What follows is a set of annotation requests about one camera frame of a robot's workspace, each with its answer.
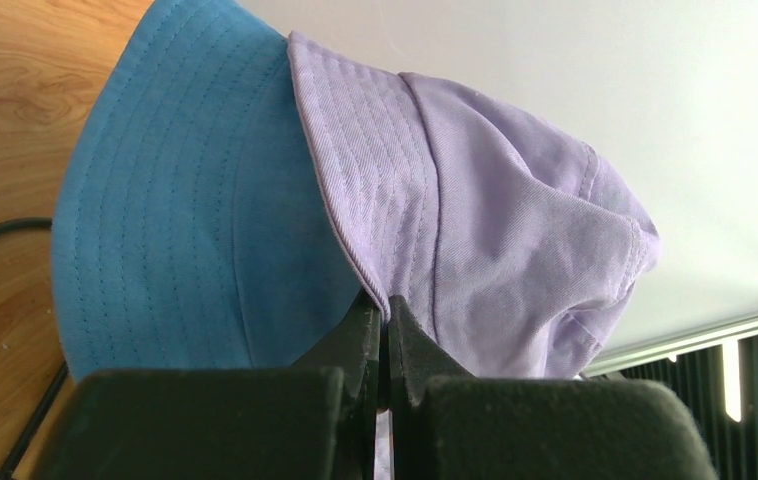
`fluorescent light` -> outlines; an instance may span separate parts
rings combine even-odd
[[[726,414],[736,422],[741,421],[741,371],[738,360],[738,340],[726,340],[721,344],[724,363],[724,404]]]

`white surface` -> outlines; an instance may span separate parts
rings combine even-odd
[[[618,168],[665,242],[607,346],[758,312],[758,5],[241,0],[364,63],[451,78]]]

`lavender hat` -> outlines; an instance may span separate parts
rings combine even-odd
[[[71,159],[53,288],[76,378],[284,366],[362,287],[477,375],[569,377],[659,253],[612,167],[548,123],[231,0],[158,0]]]

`wooden surface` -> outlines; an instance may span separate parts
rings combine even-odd
[[[51,216],[84,120],[150,1],[0,0],[0,221]],[[61,362],[49,234],[11,234],[0,239],[0,463]],[[16,478],[29,477],[45,433]]]

